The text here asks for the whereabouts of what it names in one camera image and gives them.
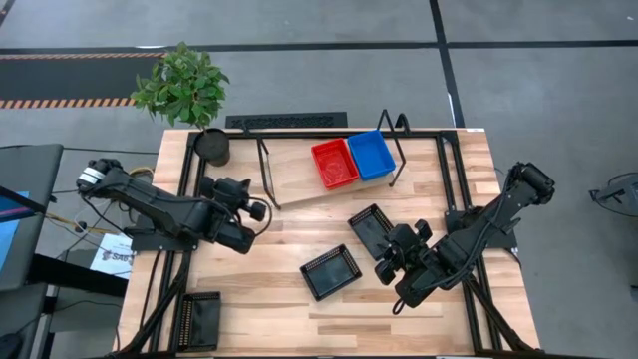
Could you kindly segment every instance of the warning stripe tape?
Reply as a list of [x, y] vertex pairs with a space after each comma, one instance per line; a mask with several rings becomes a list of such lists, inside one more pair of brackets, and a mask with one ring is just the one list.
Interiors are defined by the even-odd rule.
[[135, 100], [115, 99], [58, 99], [58, 100], [0, 100], [0, 109], [63, 109], [133, 106]]
[[160, 58], [160, 57], [163, 57], [164, 55], [165, 55], [165, 53], [0, 55], [0, 60], [69, 60], [69, 59]]

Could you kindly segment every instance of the gray floor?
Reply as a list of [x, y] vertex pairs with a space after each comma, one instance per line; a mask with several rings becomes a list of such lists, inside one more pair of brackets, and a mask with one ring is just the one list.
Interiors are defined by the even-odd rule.
[[[638, 39], [632, 0], [440, 3], [449, 41]], [[16, 0], [0, 27], [0, 47], [435, 39], [425, 0], [176, 4]], [[638, 48], [452, 50], [451, 56], [467, 126], [486, 128], [496, 165], [506, 171], [515, 161], [532, 161], [557, 182], [555, 199], [525, 211], [517, 230], [542, 347], [635, 358], [638, 303], [629, 284], [638, 283], [638, 225], [603, 211], [587, 191], [636, 171]], [[371, 126], [383, 108], [394, 116], [405, 112], [413, 127], [453, 125], [436, 50], [212, 57], [232, 81], [218, 126], [226, 115], [312, 111], [347, 111], [351, 126]], [[156, 151], [164, 128], [131, 108], [4, 110], [0, 123], [0, 146], [58, 142], [138, 151]], [[56, 189], [72, 188], [86, 161], [99, 157], [116, 157], [126, 168], [155, 162], [154, 156], [65, 152]], [[52, 211], [73, 216], [82, 208], [63, 195]], [[38, 251], [57, 255], [73, 240], [47, 225]], [[113, 329], [92, 328], [59, 336], [53, 357], [107, 352]]]

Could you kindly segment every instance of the wooden table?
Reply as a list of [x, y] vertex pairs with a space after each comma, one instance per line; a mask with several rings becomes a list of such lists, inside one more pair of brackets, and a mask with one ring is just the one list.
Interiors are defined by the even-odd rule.
[[[187, 135], [188, 131], [182, 130], [164, 133], [154, 185], [177, 192]], [[485, 132], [459, 130], [459, 139], [472, 201], [485, 205], [499, 194]], [[293, 142], [322, 142], [264, 141], [272, 153], [294, 147]], [[388, 144], [397, 159], [394, 143]], [[408, 162], [392, 188], [368, 188], [275, 210], [270, 229], [255, 240], [247, 255], [218, 244], [201, 243], [192, 259], [187, 292], [221, 291], [222, 316], [215, 356], [473, 353], [461, 286], [450, 291], [438, 289], [419, 307], [406, 307], [401, 315], [393, 316], [392, 305], [398, 298], [395, 283], [384, 286], [379, 282], [374, 260], [346, 222], [376, 203], [394, 224], [413, 225], [423, 218], [432, 227], [433, 238], [445, 234], [447, 205], [435, 141], [405, 139], [401, 144]], [[251, 193], [265, 198], [256, 141], [232, 140], [230, 152], [228, 165], [207, 168], [206, 174], [250, 178]], [[460, 195], [451, 149], [447, 149], [447, 158], [455, 194]], [[192, 162], [191, 179], [195, 178], [197, 162]], [[187, 193], [192, 193], [193, 184], [191, 180]], [[247, 223], [254, 228], [262, 225], [245, 219]], [[317, 303], [299, 267], [341, 243], [353, 254], [363, 277]], [[123, 345], [140, 325], [155, 256], [148, 252], [135, 259], [119, 326]], [[537, 346], [518, 265], [500, 249], [486, 250], [484, 257], [494, 304], [524, 341]], [[160, 259], [149, 312], [156, 304], [162, 263]], [[478, 303], [477, 310], [483, 345], [489, 347], [484, 313]], [[171, 319], [172, 308], [164, 319], [160, 349], [167, 346]]]

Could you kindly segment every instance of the blue plastic basket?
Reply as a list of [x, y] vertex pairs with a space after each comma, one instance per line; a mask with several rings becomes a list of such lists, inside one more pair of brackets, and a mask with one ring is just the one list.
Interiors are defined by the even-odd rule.
[[361, 180], [384, 176], [397, 167], [379, 130], [351, 136], [348, 145]]

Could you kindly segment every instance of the green plant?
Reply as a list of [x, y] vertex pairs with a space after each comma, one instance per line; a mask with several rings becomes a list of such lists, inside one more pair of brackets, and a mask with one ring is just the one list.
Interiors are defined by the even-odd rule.
[[208, 53], [188, 50], [183, 42], [153, 66], [150, 79], [136, 76], [138, 90], [131, 94], [136, 107], [146, 108], [152, 118], [166, 116], [204, 130], [217, 117], [226, 94], [221, 82], [230, 84], [221, 70], [210, 64]]

